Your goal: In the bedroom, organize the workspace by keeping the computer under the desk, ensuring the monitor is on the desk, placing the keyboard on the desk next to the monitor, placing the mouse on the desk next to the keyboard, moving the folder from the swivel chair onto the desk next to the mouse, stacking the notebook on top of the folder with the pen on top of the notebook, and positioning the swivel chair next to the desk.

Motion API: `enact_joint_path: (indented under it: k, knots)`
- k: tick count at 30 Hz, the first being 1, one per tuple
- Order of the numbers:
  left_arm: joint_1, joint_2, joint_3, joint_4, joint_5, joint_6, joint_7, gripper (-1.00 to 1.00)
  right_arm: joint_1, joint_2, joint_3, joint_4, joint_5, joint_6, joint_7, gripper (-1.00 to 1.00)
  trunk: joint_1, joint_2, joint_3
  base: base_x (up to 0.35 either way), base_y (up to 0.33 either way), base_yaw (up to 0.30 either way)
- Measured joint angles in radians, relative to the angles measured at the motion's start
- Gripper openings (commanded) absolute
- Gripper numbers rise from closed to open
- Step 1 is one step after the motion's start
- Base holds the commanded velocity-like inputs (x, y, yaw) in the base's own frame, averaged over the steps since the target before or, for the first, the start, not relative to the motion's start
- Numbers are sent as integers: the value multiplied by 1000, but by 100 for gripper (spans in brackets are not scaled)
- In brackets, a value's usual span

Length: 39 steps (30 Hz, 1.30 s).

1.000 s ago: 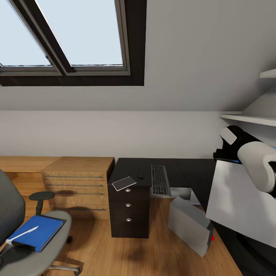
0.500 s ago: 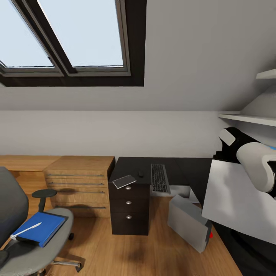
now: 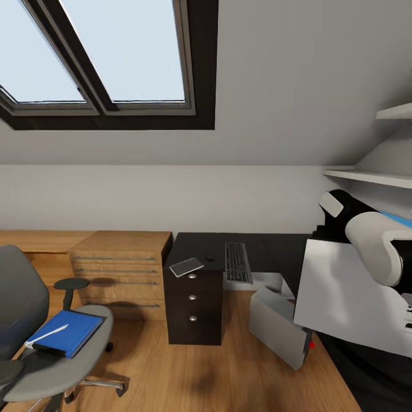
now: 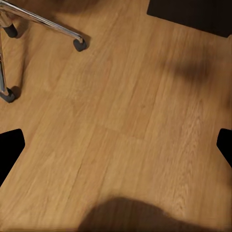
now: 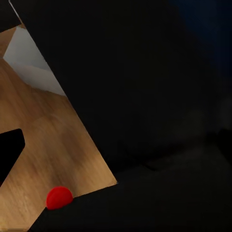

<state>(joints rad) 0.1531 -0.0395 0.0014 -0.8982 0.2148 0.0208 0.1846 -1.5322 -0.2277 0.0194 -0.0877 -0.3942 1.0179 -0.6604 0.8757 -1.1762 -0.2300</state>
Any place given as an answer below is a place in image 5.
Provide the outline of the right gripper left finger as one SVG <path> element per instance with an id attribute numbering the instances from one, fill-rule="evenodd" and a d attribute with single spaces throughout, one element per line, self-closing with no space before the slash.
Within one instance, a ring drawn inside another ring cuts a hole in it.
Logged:
<path id="1" fill-rule="evenodd" d="M 25 147 L 21 129 L 0 134 L 0 186 Z"/>

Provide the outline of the monitor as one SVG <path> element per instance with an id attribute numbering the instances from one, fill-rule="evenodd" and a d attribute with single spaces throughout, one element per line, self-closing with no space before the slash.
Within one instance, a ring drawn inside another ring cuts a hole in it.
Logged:
<path id="1" fill-rule="evenodd" d="M 52 189 L 28 232 L 232 232 L 232 167 L 219 151 L 73 198 Z"/>

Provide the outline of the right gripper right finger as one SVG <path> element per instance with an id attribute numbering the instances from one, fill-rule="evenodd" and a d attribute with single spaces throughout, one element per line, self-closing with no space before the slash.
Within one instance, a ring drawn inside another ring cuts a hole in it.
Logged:
<path id="1" fill-rule="evenodd" d="M 232 167 L 232 130 L 222 128 L 218 134 L 217 146 Z"/>

